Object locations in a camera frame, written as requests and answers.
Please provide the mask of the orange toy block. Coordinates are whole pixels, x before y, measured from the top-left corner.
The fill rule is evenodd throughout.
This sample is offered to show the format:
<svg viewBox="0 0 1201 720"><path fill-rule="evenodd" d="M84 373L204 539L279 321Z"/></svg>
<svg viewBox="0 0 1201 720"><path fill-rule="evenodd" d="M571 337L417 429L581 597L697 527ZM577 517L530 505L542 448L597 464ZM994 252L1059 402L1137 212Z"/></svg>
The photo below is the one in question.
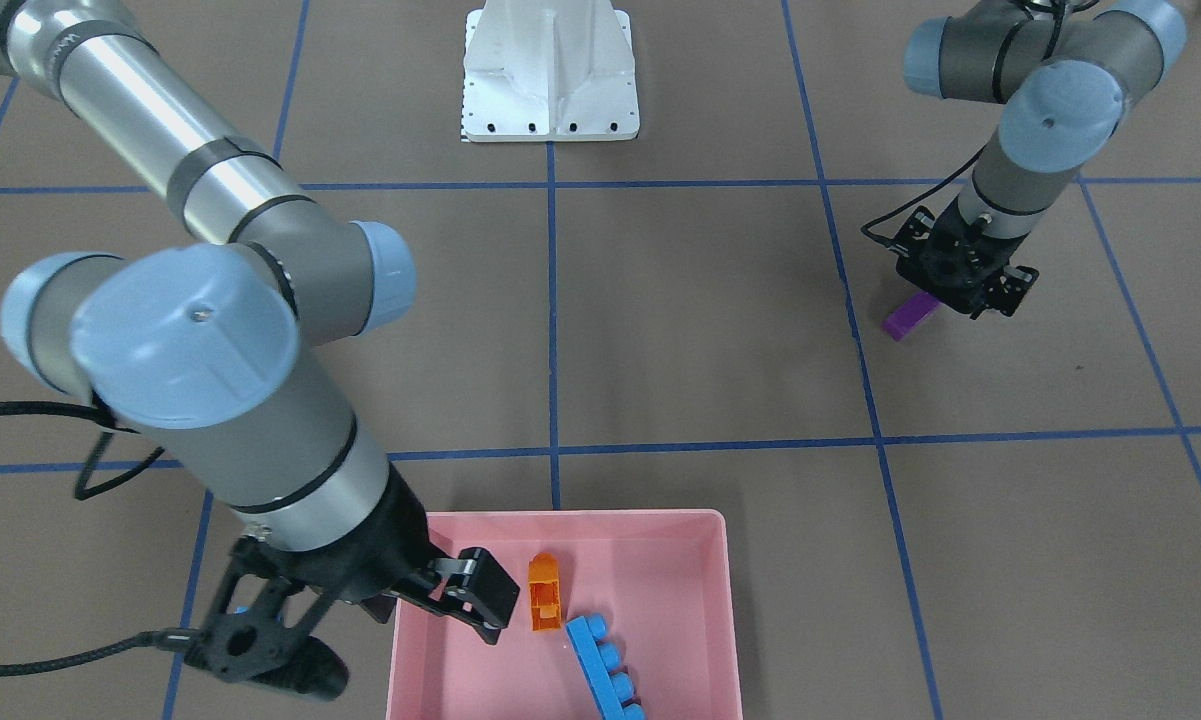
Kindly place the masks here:
<svg viewBox="0 0 1201 720"><path fill-rule="evenodd" d="M550 552L536 553L528 564L531 632L555 632L564 625L562 574Z"/></svg>

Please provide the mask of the purple toy block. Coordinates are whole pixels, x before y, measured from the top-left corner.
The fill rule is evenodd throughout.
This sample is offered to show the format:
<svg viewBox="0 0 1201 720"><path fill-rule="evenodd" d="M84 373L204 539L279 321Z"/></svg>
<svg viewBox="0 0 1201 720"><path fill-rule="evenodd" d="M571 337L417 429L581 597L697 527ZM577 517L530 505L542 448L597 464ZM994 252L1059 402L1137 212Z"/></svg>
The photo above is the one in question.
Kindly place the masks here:
<svg viewBox="0 0 1201 720"><path fill-rule="evenodd" d="M916 292L915 295L896 307L892 313L885 316L882 329L894 341L900 342L910 337L940 307L943 307L943 302L932 293Z"/></svg>

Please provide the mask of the long blue toy block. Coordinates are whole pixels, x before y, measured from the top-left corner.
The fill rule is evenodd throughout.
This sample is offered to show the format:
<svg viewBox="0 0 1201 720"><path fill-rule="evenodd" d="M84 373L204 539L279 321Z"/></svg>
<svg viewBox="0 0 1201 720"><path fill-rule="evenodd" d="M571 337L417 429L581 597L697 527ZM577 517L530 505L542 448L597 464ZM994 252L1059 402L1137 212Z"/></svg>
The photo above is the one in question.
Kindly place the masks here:
<svg viewBox="0 0 1201 720"><path fill-rule="evenodd" d="M647 719L604 616L576 616L564 624L564 632L600 719Z"/></svg>

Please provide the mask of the pink plastic box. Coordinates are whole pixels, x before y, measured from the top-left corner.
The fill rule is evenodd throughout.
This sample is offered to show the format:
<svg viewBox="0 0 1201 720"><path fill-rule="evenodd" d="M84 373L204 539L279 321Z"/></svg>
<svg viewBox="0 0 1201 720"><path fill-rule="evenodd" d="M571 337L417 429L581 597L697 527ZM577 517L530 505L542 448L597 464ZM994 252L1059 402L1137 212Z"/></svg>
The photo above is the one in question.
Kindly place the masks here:
<svg viewBox="0 0 1201 720"><path fill-rule="evenodd" d="M558 571L558 619L609 644L622 719L740 719L725 520L715 510L434 512L434 544L485 548L521 593L498 643L396 612L390 719L599 719L567 629L532 625L530 564Z"/></svg>

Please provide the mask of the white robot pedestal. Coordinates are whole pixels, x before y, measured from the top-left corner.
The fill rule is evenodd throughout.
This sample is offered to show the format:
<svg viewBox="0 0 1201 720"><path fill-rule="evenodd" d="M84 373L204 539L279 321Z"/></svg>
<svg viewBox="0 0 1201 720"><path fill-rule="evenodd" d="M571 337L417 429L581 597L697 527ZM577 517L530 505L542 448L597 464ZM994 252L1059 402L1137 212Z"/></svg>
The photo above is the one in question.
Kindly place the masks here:
<svg viewBox="0 0 1201 720"><path fill-rule="evenodd" d="M486 1L464 22L460 137L632 140L641 128L629 16L609 1Z"/></svg>

